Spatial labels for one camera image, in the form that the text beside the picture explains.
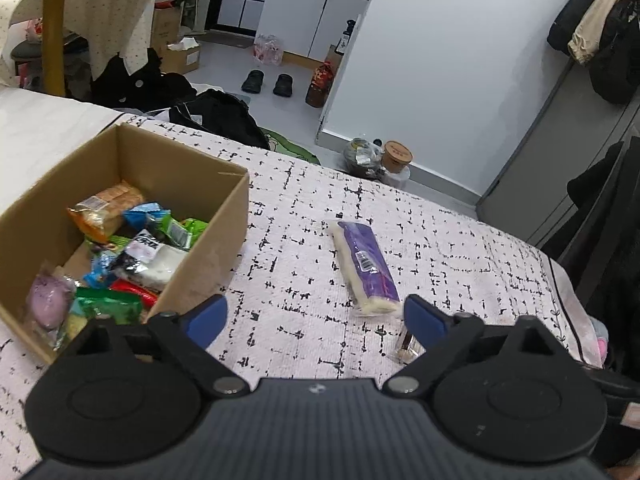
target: ribbed black surface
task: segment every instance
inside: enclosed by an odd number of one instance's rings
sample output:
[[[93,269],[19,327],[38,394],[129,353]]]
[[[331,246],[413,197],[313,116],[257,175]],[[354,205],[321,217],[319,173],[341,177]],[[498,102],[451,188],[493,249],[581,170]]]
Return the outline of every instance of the ribbed black surface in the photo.
[[[215,403],[172,450],[118,469],[48,461],[30,480],[606,479],[586,459],[505,466],[448,442],[418,402],[383,396],[369,380],[262,380],[247,397]]]

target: black circular disc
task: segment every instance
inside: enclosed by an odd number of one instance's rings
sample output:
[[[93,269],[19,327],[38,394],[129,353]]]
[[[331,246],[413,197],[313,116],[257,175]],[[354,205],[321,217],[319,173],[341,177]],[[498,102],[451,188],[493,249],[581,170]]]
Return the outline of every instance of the black circular disc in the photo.
[[[437,386],[433,409],[470,450],[529,463],[590,452],[607,415],[602,395],[579,368],[524,352],[453,371]]]
[[[55,363],[28,397],[24,416],[46,454],[127,463],[179,440],[200,402],[196,386],[170,365],[93,354]]]

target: gray tile floor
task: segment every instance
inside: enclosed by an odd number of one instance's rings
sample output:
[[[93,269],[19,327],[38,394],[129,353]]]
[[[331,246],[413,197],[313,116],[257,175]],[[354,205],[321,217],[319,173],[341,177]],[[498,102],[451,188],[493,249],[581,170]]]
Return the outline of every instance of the gray tile floor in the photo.
[[[222,86],[227,92],[242,93],[240,87],[249,71],[262,70],[264,72],[262,92],[248,94],[251,96],[249,112],[258,126],[273,130],[292,142],[304,146],[318,157],[323,166],[336,170],[343,169],[342,156],[339,153],[321,148],[314,143],[321,109],[312,108],[305,103],[306,89],[311,81],[311,70],[294,64],[262,65],[254,60],[251,48],[238,48],[204,41],[200,41],[200,44],[200,67],[186,75],[190,82]],[[281,73],[287,73],[293,77],[293,95],[290,98],[273,94],[273,86],[278,74]],[[472,206],[412,180],[407,183],[406,191],[476,218],[476,212]]]

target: yellow table leg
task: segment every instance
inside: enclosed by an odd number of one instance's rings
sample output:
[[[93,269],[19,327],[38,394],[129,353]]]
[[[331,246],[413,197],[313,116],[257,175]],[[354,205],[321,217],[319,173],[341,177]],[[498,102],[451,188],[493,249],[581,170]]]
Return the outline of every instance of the yellow table leg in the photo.
[[[42,0],[42,76],[44,91],[65,96],[62,24],[65,0]]]

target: black shoe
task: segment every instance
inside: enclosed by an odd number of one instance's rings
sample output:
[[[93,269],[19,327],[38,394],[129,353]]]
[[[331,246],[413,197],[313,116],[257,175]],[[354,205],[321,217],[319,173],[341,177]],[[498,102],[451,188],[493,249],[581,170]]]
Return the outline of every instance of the black shoe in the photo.
[[[273,93],[280,97],[291,97],[293,94],[293,78],[289,74],[280,74],[276,81],[276,86],[273,87]]]
[[[248,94],[259,94],[263,79],[264,73],[261,70],[251,70],[244,83],[242,83],[242,91]]]

